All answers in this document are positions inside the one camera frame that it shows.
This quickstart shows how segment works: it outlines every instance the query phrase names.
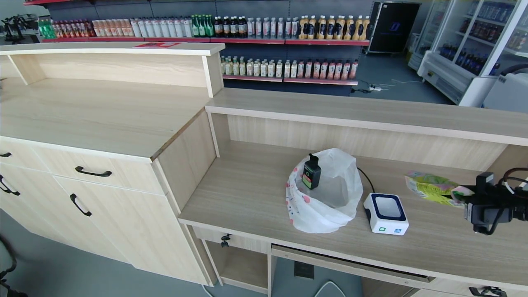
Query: store shelf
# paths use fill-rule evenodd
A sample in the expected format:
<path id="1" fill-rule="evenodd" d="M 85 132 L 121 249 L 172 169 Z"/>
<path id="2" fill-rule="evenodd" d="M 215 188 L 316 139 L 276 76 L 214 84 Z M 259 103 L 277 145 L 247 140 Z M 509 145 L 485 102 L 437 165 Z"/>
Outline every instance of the store shelf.
<path id="1" fill-rule="evenodd" d="M 317 84 L 320 84 L 320 85 L 357 86 L 357 81 L 356 80 L 334 80 L 334 79 L 315 79 L 315 78 L 285 78 L 284 82 L 317 83 Z"/>
<path id="2" fill-rule="evenodd" d="M 256 80 L 256 81 L 282 82 L 282 78 L 280 78 L 280 77 L 224 75 L 223 78 L 224 79 L 235 79 L 235 80 Z"/>
<path id="3" fill-rule="evenodd" d="M 489 46 L 492 47 L 492 48 L 495 47 L 495 44 L 494 44 L 494 43 L 491 43 L 491 42 L 489 42 L 489 41 L 485 41 L 485 40 L 480 39 L 480 38 L 478 38 L 478 37 L 474 37 L 474 36 L 468 35 L 467 38 L 468 38 L 468 39 L 471 39 L 471 40 L 475 40 L 475 41 L 480 42 L 480 43 L 485 44 L 485 45 L 489 45 Z"/>
<path id="4" fill-rule="evenodd" d="M 190 38 L 166 38 L 166 37 L 160 37 L 160 38 L 145 38 L 145 41 L 152 41 L 152 42 L 204 42 L 208 43 L 211 42 L 211 39 L 209 37 L 190 37 Z"/>
<path id="5" fill-rule="evenodd" d="M 464 15 L 465 18 L 473 18 L 472 16 L 470 15 Z M 484 22 L 484 23 L 488 23 L 488 24 L 494 24 L 494 25 L 498 25 L 498 26 L 502 26 L 504 27 L 506 25 L 506 23 L 501 23 L 501 22 L 497 22 L 497 21 L 492 21 L 492 20 L 488 20 L 488 19 L 485 19 L 485 18 L 481 18 L 481 17 L 477 17 L 475 18 L 476 21 L 479 21 L 479 22 Z"/>
<path id="6" fill-rule="evenodd" d="M 511 54 L 517 55 L 519 57 L 528 58 L 528 53 L 525 53 L 525 52 L 518 52 L 516 50 L 512 50 L 512 49 L 509 49 L 509 48 L 504 48 L 504 51 L 507 52 L 507 53 L 511 53 Z"/>
<path id="7" fill-rule="evenodd" d="M 253 43 L 253 44 L 284 44 L 284 39 L 254 39 L 254 38 L 211 38 L 217 43 Z"/>
<path id="8" fill-rule="evenodd" d="M 348 45 L 364 47 L 370 44 L 370 40 L 287 39 L 286 44 Z"/>
<path id="9" fill-rule="evenodd" d="M 141 37 L 88 37 L 88 41 L 145 41 Z"/>
<path id="10" fill-rule="evenodd" d="M 87 42 L 88 37 L 76 37 L 76 38 L 49 38 L 43 39 L 42 42 Z"/>
<path id="11" fill-rule="evenodd" d="M 57 2 L 69 2 L 69 1 L 74 1 L 74 0 L 33 0 L 33 1 L 28 1 L 28 2 L 24 2 L 24 5 L 43 5 L 43 4 L 48 4 L 48 3 L 57 3 Z"/>

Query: cabinet door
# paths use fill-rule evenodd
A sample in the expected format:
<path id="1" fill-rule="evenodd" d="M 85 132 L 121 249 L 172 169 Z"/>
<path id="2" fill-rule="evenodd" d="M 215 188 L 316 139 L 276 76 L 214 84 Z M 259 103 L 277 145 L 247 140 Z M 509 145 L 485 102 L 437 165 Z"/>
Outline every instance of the cabinet door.
<path id="1" fill-rule="evenodd" d="M 32 215 L 29 215 L 30 212 L 25 215 L 44 220 L 46 225 L 51 226 L 63 239 L 57 240 L 43 235 L 44 237 L 126 262 L 123 255 L 88 217 L 79 216 L 69 195 L 50 173 L 3 164 L 0 167 L 0 174 L 9 182 L 10 187 L 20 193 L 17 198 L 23 200 L 33 211 Z"/>
<path id="2" fill-rule="evenodd" d="M 206 284 L 166 196 L 55 176 L 135 268 Z"/>
<path id="3" fill-rule="evenodd" d="M 48 171 L 31 145 L 6 137 L 0 137 L 0 163 Z"/>
<path id="4" fill-rule="evenodd" d="M 451 293 L 429 291 L 429 290 L 420 290 L 416 293 L 410 293 L 405 297 L 463 297 L 462 295 L 456 295 Z"/>
<path id="5" fill-rule="evenodd" d="M 15 221 L 26 228 L 29 232 L 49 238 L 56 242 L 66 243 L 66 239 L 58 233 L 48 222 L 42 219 L 33 209 L 26 204 L 25 195 L 15 196 L 13 194 L 0 191 L 0 208 L 2 208 Z"/>

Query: black cable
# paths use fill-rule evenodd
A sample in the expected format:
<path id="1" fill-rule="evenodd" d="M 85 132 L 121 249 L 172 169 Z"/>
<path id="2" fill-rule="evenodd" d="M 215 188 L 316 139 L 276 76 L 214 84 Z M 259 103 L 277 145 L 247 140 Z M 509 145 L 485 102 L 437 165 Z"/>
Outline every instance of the black cable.
<path id="1" fill-rule="evenodd" d="M 365 174 L 365 172 L 363 172 L 363 170 L 361 170 L 361 168 L 358 167 L 357 169 L 361 171 L 361 173 L 363 173 L 363 175 L 366 177 L 366 180 L 369 181 L 370 187 L 372 188 L 372 192 L 376 193 L 376 190 L 374 190 L 374 186 L 372 185 L 372 182 L 370 181 L 369 177 Z"/>
<path id="2" fill-rule="evenodd" d="M 370 86 L 370 83 L 368 81 L 366 81 L 366 80 L 358 79 L 358 81 L 362 81 L 362 82 L 364 82 L 364 83 L 366 83 L 367 85 Z"/>
<path id="3" fill-rule="evenodd" d="M 516 177 L 508 177 L 507 180 L 516 180 L 516 181 L 528 183 L 528 180 L 523 180 L 523 179 L 516 178 Z"/>
<path id="4" fill-rule="evenodd" d="M 2 244 L 5 246 L 5 249 L 9 253 L 9 256 L 11 257 L 11 267 L 9 267 L 8 269 L 0 272 L 0 279 L 1 279 L 7 273 L 15 270 L 15 268 L 16 268 L 16 258 L 15 258 L 15 252 L 13 250 L 13 247 L 11 246 L 11 244 L 7 241 L 7 239 L 2 234 L 0 234 L 0 242 L 2 242 Z"/>
<path id="5" fill-rule="evenodd" d="M 354 93 L 354 92 L 362 92 L 362 93 L 367 94 L 367 93 L 370 93 L 370 92 L 372 92 L 372 91 L 365 90 L 365 89 L 357 89 L 357 90 L 356 90 L 356 89 L 352 88 L 352 90 L 351 90 L 350 92 L 351 92 L 351 93 Z"/>

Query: light wood countertop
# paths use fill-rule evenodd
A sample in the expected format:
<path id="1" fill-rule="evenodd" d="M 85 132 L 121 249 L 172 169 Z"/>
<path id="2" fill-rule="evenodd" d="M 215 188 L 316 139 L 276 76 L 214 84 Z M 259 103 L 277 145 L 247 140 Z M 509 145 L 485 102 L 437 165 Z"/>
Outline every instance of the light wood countertop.
<path id="1" fill-rule="evenodd" d="M 155 158 L 210 100 L 207 89 L 85 79 L 2 81 L 0 135 Z"/>
<path id="2" fill-rule="evenodd" d="M 285 182 L 309 152 L 229 142 L 182 210 L 180 222 L 409 273 L 528 290 L 526 222 L 501 224 L 492 236 L 476 234 L 462 209 L 418 197 L 403 177 L 418 170 L 474 184 L 479 172 L 358 157 L 358 167 L 377 192 L 400 196 L 410 224 L 406 234 L 372 233 L 362 202 L 345 227 L 307 234 L 289 222 Z M 372 190 L 361 177 L 365 198 Z"/>
<path id="3" fill-rule="evenodd" d="M 224 88 L 208 112 L 528 146 L 528 115 L 396 100 Z"/>
<path id="4" fill-rule="evenodd" d="M 57 42 L 0 46 L 0 55 L 48 53 L 131 53 L 213 55 L 223 49 L 223 43 L 182 42 L 170 48 L 135 48 L 148 42 Z"/>

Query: red sign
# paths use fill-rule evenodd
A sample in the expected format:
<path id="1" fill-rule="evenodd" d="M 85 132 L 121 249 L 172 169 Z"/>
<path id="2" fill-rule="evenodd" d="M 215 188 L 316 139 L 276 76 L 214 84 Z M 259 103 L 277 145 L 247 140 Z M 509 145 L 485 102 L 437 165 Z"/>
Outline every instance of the red sign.
<path id="1" fill-rule="evenodd" d="M 177 44 L 180 44 L 179 42 L 148 42 L 144 44 L 140 44 L 135 46 L 135 48 L 158 48 L 158 49 L 166 49 L 173 47 Z"/>

